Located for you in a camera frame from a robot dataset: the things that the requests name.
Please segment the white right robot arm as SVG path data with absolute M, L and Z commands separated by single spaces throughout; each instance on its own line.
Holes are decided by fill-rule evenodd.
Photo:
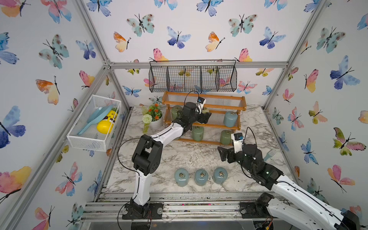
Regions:
M 300 230 L 359 230 L 359 217 L 342 212 L 294 183 L 275 166 L 264 162 L 255 144 L 238 144 L 235 148 L 218 147 L 221 160 L 238 163 L 241 169 L 261 186 L 282 196 L 291 206 L 274 195 L 263 193 L 254 204 L 254 214 L 276 217 Z

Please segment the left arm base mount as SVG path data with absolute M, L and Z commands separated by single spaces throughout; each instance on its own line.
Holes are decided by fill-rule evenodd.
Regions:
M 119 217 L 121 219 L 162 219 L 163 203 L 146 203 L 145 205 L 138 205 L 133 198 L 122 207 Z

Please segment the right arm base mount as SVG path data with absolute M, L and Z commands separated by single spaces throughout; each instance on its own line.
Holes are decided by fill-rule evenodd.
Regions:
M 268 218 L 271 217 L 267 210 L 269 202 L 275 197 L 269 193 L 263 193 L 256 201 L 241 202 L 239 212 L 243 219 Z

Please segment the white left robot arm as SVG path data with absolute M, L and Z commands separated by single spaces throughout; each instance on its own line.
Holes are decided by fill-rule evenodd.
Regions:
M 196 103 L 187 102 L 182 113 L 166 129 L 153 136 L 141 136 L 132 156 L 136 172 L 136 188 L 132 197 L 134 205 L 145 207 L 149 204 L 151 176 L 160 165 L 163 148 L 191 130 L 195 122 L 208 122 L 211 113 L 203 113 L 205 103 L 206 99 L 202 97 Z

